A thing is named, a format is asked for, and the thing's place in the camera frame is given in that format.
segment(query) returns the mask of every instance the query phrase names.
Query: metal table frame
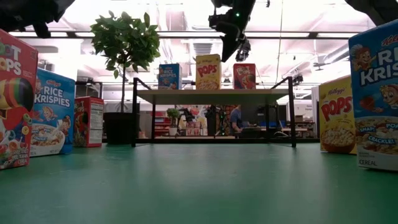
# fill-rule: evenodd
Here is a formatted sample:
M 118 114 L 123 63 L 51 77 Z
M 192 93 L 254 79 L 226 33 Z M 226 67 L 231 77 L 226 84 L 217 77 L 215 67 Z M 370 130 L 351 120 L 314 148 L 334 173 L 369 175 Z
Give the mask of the metal table frame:
M 295 129 L 295 115 L 294 115 L 294 96 L 293 96 L 293 78 L 286 77 L 276 85 L 274 85 L 271 89 L 275 89 L 280 84 L 288 82 L 288 91 L 289 91 L 289 110 L 290 110 L 290 142 L 292 143 L 292 147 L 296 147 L 296 129 Z M 132 89 L 132 118 L 133 121 L 137 120 L 137 114 L 140 111 L 137 111 L 137 97 L 138 97 L 138 84 L 141 84 L 148 90 L 151 88 L 146 85 L 139 78 L 133 79 L 133 89 Z M 266 103 L 265 107 L 265 117 L 266 117 L 266 128 L 269 130 L 269 104 Z M 286 139 L 272 139 L 267 134 L 265 139 L 156 139 L 155 138 L 155 112 L 156 112 L 156 102 L 154 99 L 154 103 L 152 104 L 152 125 L 151 125 L 151 137 L 150 139 L 138 139 L 138 127 L 137 122 L 134 122 L 132 138 L 131 138 L 131 146 L 135 147 L 137 143 L 289 143 Z

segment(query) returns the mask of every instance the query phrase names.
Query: person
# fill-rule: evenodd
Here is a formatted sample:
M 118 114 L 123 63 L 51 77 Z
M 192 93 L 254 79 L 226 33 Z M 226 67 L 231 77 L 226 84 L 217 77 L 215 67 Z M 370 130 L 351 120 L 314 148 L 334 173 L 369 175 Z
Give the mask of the person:
M 242 129 L 246 127 L 253 127 L 249 122 L 242 121 L 241 105 L 238 105 L 234 110 L 232 110 L 229 124 L 231 134 L 240 133 L 242 132 Z

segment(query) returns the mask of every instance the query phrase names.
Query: cable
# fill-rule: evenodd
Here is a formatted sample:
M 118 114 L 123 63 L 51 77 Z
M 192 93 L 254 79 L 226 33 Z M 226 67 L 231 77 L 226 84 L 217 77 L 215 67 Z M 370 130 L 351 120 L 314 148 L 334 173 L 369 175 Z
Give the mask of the cable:
M 279 57 L 280 57 L 280 44 L 282 42 L 282 21 L 284 18 L 284 0 L 282 0 L 282 9 L 280 10 L 280 31 L 279 31 L 279 50 L 278 50 L 278 62 L 276 66 L 276 79 L 275 79 L 275 84 L 278 82 L 278 76 L 279 76 Z
M 260 81 L 261 81 L 261 83 L 262 83 L 262 87 L 264 87 L 264 89 L 266 89 L 266 86 L 265 86 L 264 82 L 262 81 L 262 78 L 261 78 L 261 76 L 260 76 L 260 73 L 259 73 L 259 70 L 258 70 L 257 66 L 256 66 L 256 72 L 257 72 L 257 74 L 258 74 L 258 76 L 259 76 L 259 78 L 260 78 Z

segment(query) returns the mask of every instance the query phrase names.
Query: red cereal box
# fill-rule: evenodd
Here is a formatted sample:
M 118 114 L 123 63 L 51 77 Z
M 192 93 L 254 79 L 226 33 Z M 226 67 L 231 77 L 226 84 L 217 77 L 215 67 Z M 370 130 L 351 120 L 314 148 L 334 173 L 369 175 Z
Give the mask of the red cereal box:
M 234 64 L 234 89 L 256 89 L 256 64 Z
M 29 163 L 37 54 L 0 29 L 0 170 Z
M 101 147 L 104 100 L 86 96 L 75 99 L 73 146 Z

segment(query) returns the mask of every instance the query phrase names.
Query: green leaves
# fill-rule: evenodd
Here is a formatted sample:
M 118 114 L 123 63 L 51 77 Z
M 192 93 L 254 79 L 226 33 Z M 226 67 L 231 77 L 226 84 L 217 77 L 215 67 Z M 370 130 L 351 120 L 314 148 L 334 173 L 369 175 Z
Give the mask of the green leaves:
M 115 79 L 117 79 L 118 76 L 119 76 L 119 71 L 116 69 L 115 71 L 113 71 L 113 77 L 114 77 Z
M 149 17 L 149 15 L 148 15 L 148 13 L 146 13 L 146 12 L 145 12 L 145 14 L 144 14 L 144 21 L 145 21 L 145 26 L 146 26 L 147 28 L 149 28 L 149 25 L 150 25 L 150 17 Z
M 119 17 L 108 12 L 109 17 L 100 16 L 90 26 L 95 35 L 91 41 L 95 53 L 106 57 L 106 69 L 112 71 L 115 78 L 122 68 L 130 66 L 135 72 L 139 72 L 139 67 L 148 70 L 150 63 L 160 57 L 157 25 L 150 24 L 148 13 L 142 21 L 126 12 Z
M 136 64 L 132 65 L 132 69 L 134 69 L 134 71 L 138 73 L 138 66 Z

